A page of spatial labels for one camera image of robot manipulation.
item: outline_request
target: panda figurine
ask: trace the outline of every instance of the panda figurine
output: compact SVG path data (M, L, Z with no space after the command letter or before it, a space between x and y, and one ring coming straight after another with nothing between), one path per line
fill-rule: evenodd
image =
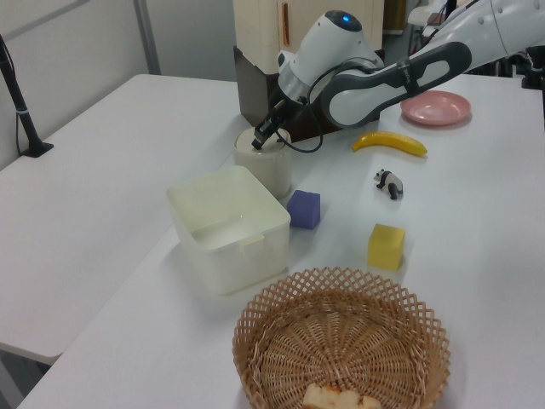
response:
M383 187L388 186L391 200L397 200L398 194L403 194L403 182L392 172L381 169L373 179L379 182L376 187L381 190Z

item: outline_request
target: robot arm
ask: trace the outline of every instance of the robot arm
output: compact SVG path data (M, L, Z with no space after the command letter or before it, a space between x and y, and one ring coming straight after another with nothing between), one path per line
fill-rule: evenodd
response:
M314 24L297 54L280 56L278 91L271 104L275 108L255 128L254 147L260 148L313 101L308 91L314 85L332 123L361 127L382 109L467 70L543 44L543 27L545 0L474 0L455 12L418 53L382 68L357 20L329 12ZM332 78L321 79L329 70L335 70Z

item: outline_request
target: white wall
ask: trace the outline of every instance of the white wall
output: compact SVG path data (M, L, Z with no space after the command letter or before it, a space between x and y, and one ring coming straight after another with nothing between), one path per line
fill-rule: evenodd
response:
M235 81L232 0L147 0L163 75Z
M135 74L147 73L133 0L90 0L6 44L41 139ZM14 105L0 76L0 169L17 158L14 133Z

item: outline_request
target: white mug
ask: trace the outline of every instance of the white mug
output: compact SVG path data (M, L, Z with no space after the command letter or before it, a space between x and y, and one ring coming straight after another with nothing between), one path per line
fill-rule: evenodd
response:
M278 132L291 141L287 130ZM291 149L273 135L257 150L252 146L254 139L254 128L238 136L233 150L235 164L248 169L276 199L281 199L290 190Z

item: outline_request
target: yellow cube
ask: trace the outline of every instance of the yellow cube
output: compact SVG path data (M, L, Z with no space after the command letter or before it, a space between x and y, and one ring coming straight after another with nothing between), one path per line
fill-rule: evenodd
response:
M376 224L367 247L367 263L370 266L398 271L403 255L405 230Z

